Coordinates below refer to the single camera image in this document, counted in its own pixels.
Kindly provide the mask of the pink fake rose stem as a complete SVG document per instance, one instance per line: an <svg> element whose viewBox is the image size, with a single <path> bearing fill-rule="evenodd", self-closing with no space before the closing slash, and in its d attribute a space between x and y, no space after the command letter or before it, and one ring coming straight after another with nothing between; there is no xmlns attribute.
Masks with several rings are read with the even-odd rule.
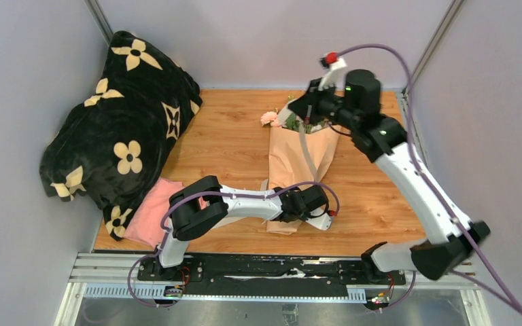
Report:
<svg viewBox="0 0 522 326"><path fill-rule="evenodd" d="M272 127L272 128L280 128L283 126L283 123L279 119L279 114L276 111L267 111L260 117L261 126Z"/></svg>
<svg viewBox="0 0 522 326"><path fill-rule="evenodd" d="M288 108L288 105L293 101L295 101L295 97L289 95L287 103L277 115L282 128L295 132L300 132L304 129L305 134L313 134L328 127L327 121L325 120L316 124L303 124L300 118Z"/></svg>

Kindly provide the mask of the beige ribbon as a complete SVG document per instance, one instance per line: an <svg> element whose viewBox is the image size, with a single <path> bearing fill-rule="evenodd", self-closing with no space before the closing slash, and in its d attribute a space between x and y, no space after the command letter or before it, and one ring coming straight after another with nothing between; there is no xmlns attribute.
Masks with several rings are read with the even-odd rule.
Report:
<svg viewBox="0 0 522 326"><path fill-rule="evenodd" d="M318 169L311 157L309 147L307 145L307 138L306 138L306 132L305 132L305 124L299 120L299 140L300 140L300 146L302 150L303 157L305 159L305 162L307 163L309 172L311 173L312 180L313 181L321 181L321 178L319 177Z"/></svg>

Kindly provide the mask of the green and tan wrapping paper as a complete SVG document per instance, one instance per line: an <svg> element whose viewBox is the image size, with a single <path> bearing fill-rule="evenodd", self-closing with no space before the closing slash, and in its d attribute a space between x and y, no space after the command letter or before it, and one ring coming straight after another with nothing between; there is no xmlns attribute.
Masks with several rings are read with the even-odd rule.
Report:
<svg viewBox="0 0 522 326"><path fill-rule="evenodd" d="M339 134L327 127L306 134L311 157L321 180L334 159ZM282 187L313 181L302 154L299 133L285 128L270 128L268 148L268 187Z"/></svg>

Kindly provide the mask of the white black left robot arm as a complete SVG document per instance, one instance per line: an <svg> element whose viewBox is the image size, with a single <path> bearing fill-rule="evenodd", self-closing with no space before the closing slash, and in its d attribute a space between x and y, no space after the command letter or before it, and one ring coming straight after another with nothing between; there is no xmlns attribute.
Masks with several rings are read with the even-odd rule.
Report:
<svg viewBox="0 0 522 326"><path fill-rule="evenodd" d="M176 279L190 242L230 218L304 221L327 230L340 208L337 197L335 207L330 206L331 195L334 191L330 187L316 181L252 191L228 187L216 176L206 176L170 197L169 209L160 222L164 236L156 249L155 272L164 280Z"/></svg>

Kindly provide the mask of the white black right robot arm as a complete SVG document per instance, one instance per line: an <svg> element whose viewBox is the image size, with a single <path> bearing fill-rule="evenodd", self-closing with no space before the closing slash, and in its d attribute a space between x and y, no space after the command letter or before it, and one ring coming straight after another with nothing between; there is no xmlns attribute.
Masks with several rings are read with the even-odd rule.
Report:
<svg viewBox="0 0 522 326"><path fill-rule="evenodd" d="M484 221L473 222L443 194L407 141L401 123L381 113L381 82L374 73L356 69L345 75L344 93L320 88L313 79L288 109L310 124L327 120L349 131L354 146L394 183L420 220L425 238L391 244L381 242L363 252L361 274L379 283L394 270L416 271L439 280L474 253L488 237Z"/></svg>

